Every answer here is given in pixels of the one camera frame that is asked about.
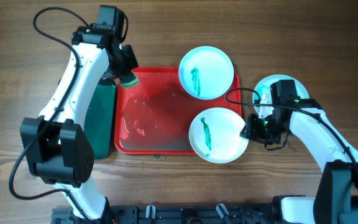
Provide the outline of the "green yellow sponge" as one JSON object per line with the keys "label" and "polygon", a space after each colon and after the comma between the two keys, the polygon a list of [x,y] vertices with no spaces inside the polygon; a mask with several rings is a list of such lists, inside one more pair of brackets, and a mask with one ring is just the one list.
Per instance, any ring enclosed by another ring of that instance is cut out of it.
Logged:
{"label": "green yellow sponge", "polygon": [[120,78],[120,85],[123,88],[129,88],[139,83],[139,79],[134,72],[129,72]]}

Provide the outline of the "white plate green smear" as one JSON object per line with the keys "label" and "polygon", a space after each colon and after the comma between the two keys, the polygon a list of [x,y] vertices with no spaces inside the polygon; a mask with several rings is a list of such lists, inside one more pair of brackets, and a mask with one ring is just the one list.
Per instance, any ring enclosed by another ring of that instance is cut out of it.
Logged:
{"label": "white plate green smear", "polygon": [[[306,88],[298,80],[288,75],[276,74],[263,78],[260,82],[258,82],[256,87],[254,88],[254,90],[261,96],[260,104],[272,104],[270,86],[271,84],[279,80],[294,80],[298,96],[301,99],[310,97]],[[268,115],[271,115],[273,112],[273,107],[263,106],[260,108],[258,106],[255,106],[254,109],[257,112],[259,118],[264,118]]]}

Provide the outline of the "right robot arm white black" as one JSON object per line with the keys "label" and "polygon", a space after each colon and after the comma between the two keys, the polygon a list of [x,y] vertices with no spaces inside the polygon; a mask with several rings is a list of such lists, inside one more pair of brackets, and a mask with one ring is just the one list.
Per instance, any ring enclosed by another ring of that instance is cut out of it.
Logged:
{"label": "right robot arm white black", "polygon": [[296,136],[323,174],[315,197],[275,197],[276,223],[358,223],[358,150],[328,121],[314,99],[277,98],[272,114],[251,114],[240,135],[269,151],[281,135]]}

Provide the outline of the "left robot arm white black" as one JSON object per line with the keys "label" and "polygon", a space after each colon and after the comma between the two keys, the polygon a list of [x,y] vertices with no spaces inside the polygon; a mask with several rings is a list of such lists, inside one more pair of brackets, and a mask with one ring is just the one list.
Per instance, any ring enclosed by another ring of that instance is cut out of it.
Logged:
{"label": "left robot arm white black", "polygon": [[91,24],[73,33],[70,62],[52,99],[38,118],[24,118],[20,134],[29,172],[61,192],[78,223],[113,223],[108,199],[91,172],[94,151],[83,130],[88,107],[100,80],[135,85],[138,66],[127,30],[118,25]]}

